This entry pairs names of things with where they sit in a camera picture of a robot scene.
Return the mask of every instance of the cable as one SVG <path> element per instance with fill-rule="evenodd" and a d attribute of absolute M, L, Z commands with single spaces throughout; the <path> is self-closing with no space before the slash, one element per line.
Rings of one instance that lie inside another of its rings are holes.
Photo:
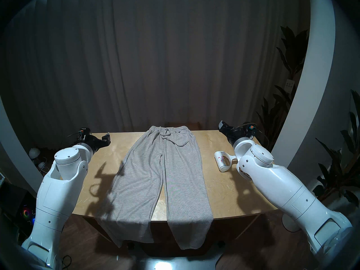
<path fill-rule="evenodd" d="M 45 173 L 48 173 L 48 172 L 44 171 L 45 168 L 48 169 L 48 172 L 50 171 L 50 169 L 49 169 L 47 166 L 44 166 L 42 169 L 40 169 L 40 171 L 45 172 Z"/>
<path fill-rule="evenodd" d="M 247 122 L 247 123 L 244 123 L 244 124 L 242 124 L 242 125 L 240 125 L 240 126 L 233 127 L 231 130 L 232 130 L 232 131 L 233 131 L 233 130 L 237 130 L 237 129 L 239 129 L 239 128 L 243 127 L 243 126 L 247 126 L 247 125 L 255 125 L 256 128 L 257 128 L 257 131 L 261 132 L 261 133 L 264 135 L 264 137 L 266 138 L 266 140 L 267 140 L 267 145 L 266 145 L 266 147 L 269 146 L 270 141 L 269 141 L 268 137 L 267 137 L 262 131 L 259 130 L 257 124 L 255 124 L 255 123 Z"/>
<path fill-rule="evenodd" d="M 66 265 L 66 264 L 64 263 L 65 257 L 69 257 L 69 258 L 70 258 L 70 263 L 69 263 L 68 265 Z M 68 269 L 68 267 L 69 267 L 70 264 L 71 264 L 71 261 L 72 261 L 72 260 L 71 260 L 71 256 L 68 256 L 68 255 L 64 256 L 63 259 L 61 260 L 61 264 L 64 265 L 63 269 Z"/>
<path fill-rule="evenodd" d="M 263 135 L 264 135 L 264 137 L 266 138 L 266 140 L 267 140 L 267 145 L 266 145 L 266 147 L 267 146 L 269 146 L 269 144 L 270 144 L 270 141 L 269 141 L 269 138 L 261 131 L 261 130 L 257 130 L 258 132 L 261 132 Z"/>
<path fill-rule="evenodd" d="M 247 123 L 244 123 L 244 124 L 242 124 L 242 125 L 240 125 L 240 126 L 233 127 L 231 130 L 237 130 L 237 129 L 239 129 L 239 128 L 243 127 L 243 126 L 247 126 L 247 125 L 255 125 L 255 126 L 256 126 L 256 128 L 258 129 L 257 124 L 247 122 Z"/>
<path fill-rule="evenodd" d="M 79 132 L 76 132 L 76 133 L 74 133 L 74 134 L 70 134 L 70 135 L 68 135 L 67 137 L 65 137 L 65 138 L 68 138 L 68 137 L 70 137 L 70 136 L 72 136 L 72 135 L 75 135 L 75 134 L 79 134 Z M 64 142 L 64 139 L 62 139 L 61 140 L 61 143 L 60 143 L 60 149 L 62 149 L 63 147 L 62 147 L 62 144 L 63 144 L 63 142 Z"/>

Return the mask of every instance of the white stand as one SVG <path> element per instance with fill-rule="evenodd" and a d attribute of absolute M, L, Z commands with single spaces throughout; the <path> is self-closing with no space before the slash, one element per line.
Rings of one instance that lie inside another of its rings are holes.
<path fill-rule="evenodd" d="M 290 232 L 296 232 L 299 231 L 301 228 L 298 226 L 298 224 L 290 218 L 287 214 L 283 215 L 283 226 Z"/>

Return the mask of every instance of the wooden table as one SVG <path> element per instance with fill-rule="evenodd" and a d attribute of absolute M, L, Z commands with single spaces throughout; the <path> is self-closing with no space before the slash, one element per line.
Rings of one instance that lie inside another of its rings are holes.
<path fill-rule="evenodd" d="M 98 204 L 105 198 L 106 192 L 119 170 L 121 161 L 142 134 L 143 132 L 111 133 L 110 146 L 99 149 L 89 163 L 89 173 L 85 177 L 73 214 L 83 216 L 85 220 L 107 238 L 107 234 L 93 218 L 94 214 L 98 209 Z M 209 130 L 193 131 L 193 134 L 196 137 L 201 152 L 203 175 L 214 222 L 215 225 L 221 225 L 221 227 L 218 226 L 215 229 L 227 229 L 227 231 L 221 231 L 222 234 L 227 232 L 226 237 L 236 237 L 254 221 L 255 215 L 276 209 L 256 189 L 252 181 L 248 181 L 239 175 L 235 163 L 229 171 L 219 171 L 214 158 L 214 152 L 222 150 L 229 154 L 234 153 L 232 146 L 222 133 L 217 130 Z M 101 138 L 105 134 L 98 133 L 93 135 Z M 226 220 L 240 217 L 242 220 Z M 156 223 L 165 223 L 167 226 L 164 188 L 161 190 L 151 219 L 153 236 L 155 233 L 153 226 Z M 164 232 L 165 225 L 159 225 L 161 226 L 159 228 L 161 230 L 160 233 Z M 234 232 L 230 235 L 228 233 L 232 226 Z"/>

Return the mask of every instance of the black cable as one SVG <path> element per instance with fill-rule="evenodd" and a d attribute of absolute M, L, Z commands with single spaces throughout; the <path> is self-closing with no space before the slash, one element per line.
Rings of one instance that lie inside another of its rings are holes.
<path fill-rule="evenodd" d="M 237 130 L 237 129 L 239 129 L 239 128 L 243 127 L 243 126 L 247 126 L 247 125 L 255 125 L 255 126 L 256 126 L 256 128 L 258 129 L 257 124 L 247 122 L 247 123 L 244 123 L 244 124 L 242 124 L 242 125 L 240 125 L 240 126 L 233 127 L 231 130 Z"/>
<path fill-rule="evenodd" d="M 75 134 L 79 134 L 79 132 L 76 132 L 76 133 L 74 133 L 74 134 L 70 134 L 70 135 L 68 135 L 68 136 L 65 137 L 65 138 L 68 138 L 68 137 L 70 137 L 70 136 L 72 136 L 72 135 L 75 135 Z M 60 149 L 62 149 L 62 144 L 63 144 L 65 138 L 63 138 L 63 139 L 61 140 Z"/>
<path fill-rule="evenodd" d="M 266 138 L 266 140 L 267 140 L 267 145 L 266 145 L 266 147 L 267 146 L 269 146 L 270 145 L 270 141 L 269 141 L 269 138 L 261 131 L 261 130 L 257 130 L 258 132 L 261 132 L 263 135 L 264 135 L 264 137 Z"/>
<path fill-rule="evenodd" d="M 240 126 L 233 127 L 231 130 L 237 130 L 237 129 L 239 129 L 239 128 L 243 127 L 243 126 L 247 126 L 247 125 L 255 125 L 256 128 L 257 128 L 257 131 L 261 132 L 261 133 L 264 135 L 264 137 L 266 138 L 266 140 L 267 140 L 267 145 L 266 145 L 266 147 L 269 146 L 270 141 L 269 141 L 268 137 L 267 137 L 262 131 L 259 130 L 257 124 L 255 124 L 255 123 L 247 122 L 247 123 L 244 123 L 244 124 L 242 124 L 242 125 L 240 125 Z"/>
<path fill-rule="evenodd" d="M 68 265 L 66 265 L 66 264 L 64 263 L 65 257 L 69 257 L 69 258 L 70 258 L 70 263 L 69 263 Z M 67 269 L 67 268 L 70 266 L 70 264 L 71 264 L 71 256 L 68 256 L 68 255 L 64 256 L 63 259 L 61 260 L 61 264 L 65 265 L 65 266 L 63 267 L 63 269 L 65 269 L 65 268 Z"/>

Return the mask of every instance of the paper sign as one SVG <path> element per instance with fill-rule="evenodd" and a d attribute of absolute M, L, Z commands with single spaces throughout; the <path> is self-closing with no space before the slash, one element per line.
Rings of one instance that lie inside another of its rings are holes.
<path fill-rule="evenodd" d="M 291 94 L 294 84 L 295 84 L 294 80 L 286 79 L 286 84 L 285 84 L 285 88 L 284 88 L 285 92 Z"/>

